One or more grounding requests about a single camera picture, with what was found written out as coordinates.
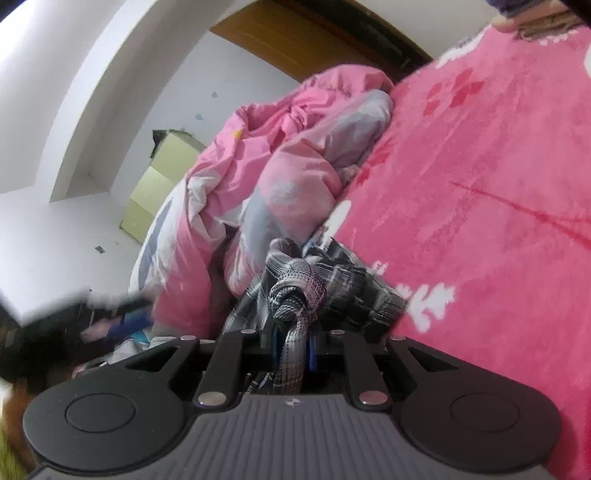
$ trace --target logo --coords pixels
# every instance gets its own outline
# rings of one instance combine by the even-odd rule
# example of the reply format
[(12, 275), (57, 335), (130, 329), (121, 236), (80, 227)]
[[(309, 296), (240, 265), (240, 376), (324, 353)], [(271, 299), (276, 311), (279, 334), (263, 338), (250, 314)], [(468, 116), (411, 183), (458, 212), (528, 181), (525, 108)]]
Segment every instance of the logo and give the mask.
[(297, 407), (299, 404), (301, 403), (300, 400), (298, 400), (297, 398), (290, 398), (289, 400), (285, 401), (285, 405), (287, 405), (288, 407)]

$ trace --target bed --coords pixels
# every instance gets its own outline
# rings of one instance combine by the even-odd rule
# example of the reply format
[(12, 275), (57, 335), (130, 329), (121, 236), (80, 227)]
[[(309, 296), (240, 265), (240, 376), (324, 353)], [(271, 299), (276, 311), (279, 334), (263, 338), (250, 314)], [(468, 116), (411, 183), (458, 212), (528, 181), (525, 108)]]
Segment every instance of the bed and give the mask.
[[(343, 143), (349, 121), (365, 129), (357, 110), (338, 109), (370, 90), (387, 99), (364, 110), (379, 140), (342, 193), (326, 145)], [(325, 237), (408, 300), (392, 333), (547, 394), (563, 417), (547, 466), (589, 479), (590, 98), (587, 27), (532, 42), (486, 27), (394, 87), (370, 67), (319, 74), (235, 112), (156, 215), (131, 288), (160, 288), (152, 315), (168, 334), (215, 338), (229, 302), (214, 296), (239, 296), (256, 273), (236, 252), (264, 258), (266, 231), (303, 241), (318, 225), (310, 212), (322, 222), (335, 207)], [(259, 223), (244, 220), (253, 208)], [(229, 226), (239, 233), (228, 246)]]
[(393, 332), (547, 394), (591, 476), (591, 31), (487, 27), (398, 84), (326, 223), (408, 300)]

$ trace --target silver rivet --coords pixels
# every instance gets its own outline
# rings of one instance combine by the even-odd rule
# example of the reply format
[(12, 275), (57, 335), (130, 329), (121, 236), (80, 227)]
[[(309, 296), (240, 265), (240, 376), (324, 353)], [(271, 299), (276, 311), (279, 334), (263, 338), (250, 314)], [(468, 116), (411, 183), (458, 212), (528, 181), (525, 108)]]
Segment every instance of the silver rivet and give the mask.
[(204, 407), (219, 407), (226, 399), (222, 392), (204, 392), (199, 395), (197, 401)]
[(359, 399), (363, 405), (381, 405), (388, 401), (388, 396), (378, 390), (368, 390), (363, 392)]

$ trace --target pink bedspread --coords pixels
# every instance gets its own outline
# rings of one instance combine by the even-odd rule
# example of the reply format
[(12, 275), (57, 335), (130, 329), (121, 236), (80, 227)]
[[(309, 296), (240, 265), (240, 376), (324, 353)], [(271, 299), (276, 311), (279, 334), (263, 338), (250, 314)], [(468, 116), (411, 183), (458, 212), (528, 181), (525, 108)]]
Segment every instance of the pink bedspread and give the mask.
[(409, 299), (397, 333), (546, 393), (563, 416), (547, 466), (588, 480), (591, 31), (487, 29), (392, 97), (336, 239)]

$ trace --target gray plaid cloth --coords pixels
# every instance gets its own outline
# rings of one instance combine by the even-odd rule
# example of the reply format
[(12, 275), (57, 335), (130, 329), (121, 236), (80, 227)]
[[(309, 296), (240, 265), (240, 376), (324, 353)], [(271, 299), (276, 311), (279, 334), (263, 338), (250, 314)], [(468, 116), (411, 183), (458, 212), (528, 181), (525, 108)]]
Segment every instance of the gray plaid cloth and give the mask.
[(405, 300), (338, 242), (325, 251), (309, 248), (302, 258), (294, 241), (276, 239), (269, 246), (265, 271), (238, 301), (222, 333), (272, 332), (278, 339), (278, 368), (249, 377), (246, 391), (294, 394), (301, 388), (308, 330), (314, 322), (324, 330), (361, 332), (368, 342), (379, 342), (405, 306)]

